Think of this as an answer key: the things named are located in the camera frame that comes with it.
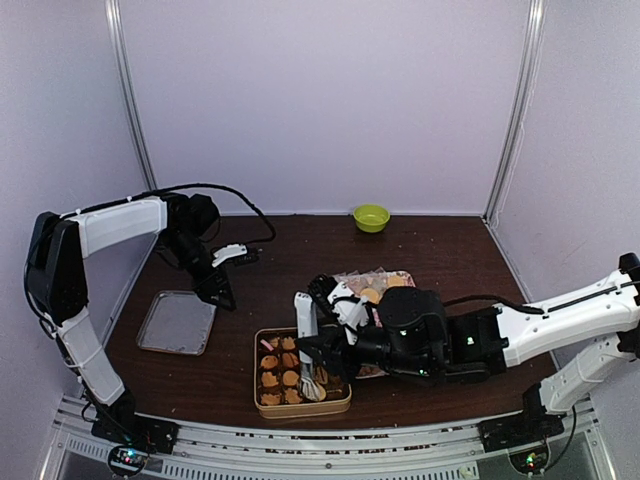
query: wooden table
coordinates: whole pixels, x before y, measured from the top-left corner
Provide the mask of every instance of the wooden table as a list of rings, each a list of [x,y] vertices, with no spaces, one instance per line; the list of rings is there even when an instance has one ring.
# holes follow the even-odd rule
[[[190,278],[153,254],[118,320],[107,352],[133,391],[138,411],[243,427],[369,428],[408,426],[495,415],[521,409],[521,394],[555,371],[543,355],[480,385],[434,388],[394,378],[354,384],[351,409],[300,420],[264,420],[253,404],[253,339],[261,328],[295,325],[293,295],[319,273],[407,270],[443,300],[493,293],[521,301],[516,283],[478,218],[394,217],[383,234],[356,231],[344,217],[275,217],[278,238],[260,262],[229,274],[238,310],[219,310],[199,357],[140,350],[136,335],[161,290],[188,290]],[[225,217],[218,245],[264,235],[255,217]],[[479,305],[465,305],[472,309]]]

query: green bowl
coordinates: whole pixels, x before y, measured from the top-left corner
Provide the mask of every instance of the green bowl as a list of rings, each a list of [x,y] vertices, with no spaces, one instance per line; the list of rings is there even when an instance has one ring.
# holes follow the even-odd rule
[[[380,205],[360,205],[353,211],[356,226],[367,233],[378,233],[389,223],[391,214]]]

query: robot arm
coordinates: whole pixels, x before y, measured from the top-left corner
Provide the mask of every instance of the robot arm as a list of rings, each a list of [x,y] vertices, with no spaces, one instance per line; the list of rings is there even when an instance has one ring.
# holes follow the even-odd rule
[[[596,337],[560,372],[524,393],[521,413],[480,424],[485,450],[509,448],[562,433],[562,417],[576,401],[616,366],[640,356],[639,284],[640,261],[627,254],[608,277],[566,295],[447,317],[433,291],[390,288],[376,306],[344,283],[319,276],[309,293],[343,328],[299,338],[298,345],[345,381],[368,365],[432,382],[475,383]],[[373,309],[382,328],[374,325]]]
[[[230,245],[213,255],[205,249],[199,237],[218,217],[209,197],[175,193],[38,217],[25,273],[27,294],[96,406],[94,435],[147,451],[170,452],[177,426],[135,415],[133,396],[111,366],[91,324],[84,259],[134,237],[158,235],[191,275],[198,297],[233,310],[235,300],[223,263],[257,257],[244,245]]]

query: purple wall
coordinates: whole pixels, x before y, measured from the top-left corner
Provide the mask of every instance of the purple wall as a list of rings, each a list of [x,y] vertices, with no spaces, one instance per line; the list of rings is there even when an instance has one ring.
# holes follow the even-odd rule
[[[77,385],[23,300],[33,222],[42,211],[118,198],[143,183],[104,2],[2,2],[0,63],[0,476],[29,479],[61,394]],[[146,244],[89,259],[98,332]]]
[[[548,2],[540,71],[498,234],[534,300],[640,254],[640,3]],[[566,363],[576,348],[558,352]],[[640,370],[593,394],[619,478],[638,478]]]
[[[271,213],[484,211],[529,2],[122,2],[158,181]],[[243,211],[228,196],[223,210]]]

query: baked pastry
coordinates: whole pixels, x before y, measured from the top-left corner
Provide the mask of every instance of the baked pastry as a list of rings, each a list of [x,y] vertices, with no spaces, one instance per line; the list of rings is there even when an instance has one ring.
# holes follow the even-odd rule
[[[262,386],[266,388],[277,387],[280,383],[278,377],[271,372],[264,372],[261,377]]]
[[[282,348],[285,350],[295,350],[296,349],[296,341],[293,337],[284,337],[282,339]]]
[[[300,359],[295,353],[283,353],[282,365],[284,365],[284,368],[295,368],[300,365]]]
[[[360,292],[360,296],[366,295],[371,303],[378,303],[380,301],[380,294],[373,288],[365,288]]]
[[[293,370],[287,370],[282,375],[282,383],[284,383],[285,387],[295,387],[298,384],[298,380],[300,380],[300,375]]]
[[[276,368],[278,366],[278,357],[275,355],[267,355],[263,357],[260,362],[260,368],[264,368],[265,370],[271,370],[272,368]]]
[[[260,403],[269,407],[280,405],[282,403],[282,396],[265,393],[260,397]]]
[[[286,388],[284,390],[284,399],[287,403],[290,403],[292,405],[297,405],[304,401],[302,395],[300,395],[300,392],[298,392],[294,388]]]

